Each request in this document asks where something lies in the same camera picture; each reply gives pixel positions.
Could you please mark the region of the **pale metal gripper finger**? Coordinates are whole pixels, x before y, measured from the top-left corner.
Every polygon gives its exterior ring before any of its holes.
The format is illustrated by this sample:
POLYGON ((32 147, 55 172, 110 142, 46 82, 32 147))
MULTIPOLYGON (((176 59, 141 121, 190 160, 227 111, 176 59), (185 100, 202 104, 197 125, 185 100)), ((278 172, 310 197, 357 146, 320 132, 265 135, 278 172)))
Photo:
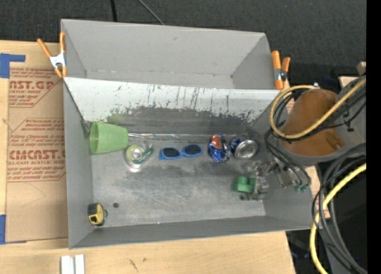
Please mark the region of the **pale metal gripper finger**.
POLYGON ((253 175, 253 177, 258 178, 264 178, 268 175, 268 170, 270 168, 270 163, 265 162, 252 162, 247 166, 247 173, 249 175, 253 175))
POLYGON ((239 194, 239 199, 242 201, 254 201, 263 199, 269 189, 267 181, 256 184, 247 184, 243 186, 243 191, 239 194))

